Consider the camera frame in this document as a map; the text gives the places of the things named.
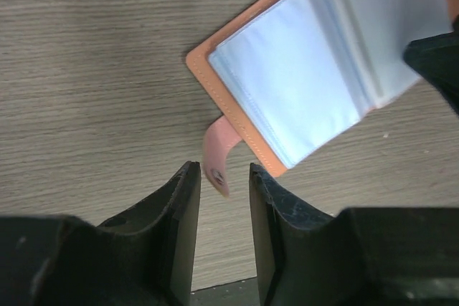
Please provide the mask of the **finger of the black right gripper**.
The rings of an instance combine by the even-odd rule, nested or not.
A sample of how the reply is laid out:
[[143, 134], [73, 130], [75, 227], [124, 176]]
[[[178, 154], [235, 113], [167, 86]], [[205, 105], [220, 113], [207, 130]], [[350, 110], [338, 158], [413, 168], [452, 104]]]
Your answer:
[[404, 62], [431, 84], [458, 115], [459, 53], [458, 16], [447, 34], [410, 42], [403, 53]]

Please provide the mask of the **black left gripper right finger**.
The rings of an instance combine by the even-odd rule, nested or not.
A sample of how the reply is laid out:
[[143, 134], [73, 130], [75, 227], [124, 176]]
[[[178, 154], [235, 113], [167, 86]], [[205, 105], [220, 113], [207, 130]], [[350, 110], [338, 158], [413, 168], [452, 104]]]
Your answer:
[[458, 210], [350, 207], [330, 216], [262, 166], [249, 175], [262, 305], [456, 305]]

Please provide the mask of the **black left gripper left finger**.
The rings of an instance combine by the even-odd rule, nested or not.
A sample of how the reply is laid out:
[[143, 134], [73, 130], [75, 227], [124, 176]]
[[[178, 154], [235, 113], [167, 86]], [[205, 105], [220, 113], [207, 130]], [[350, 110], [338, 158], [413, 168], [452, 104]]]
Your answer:
[[201, 169], [95, 226], [76, 216], [1, 218], [3, 305], [188, 305]]

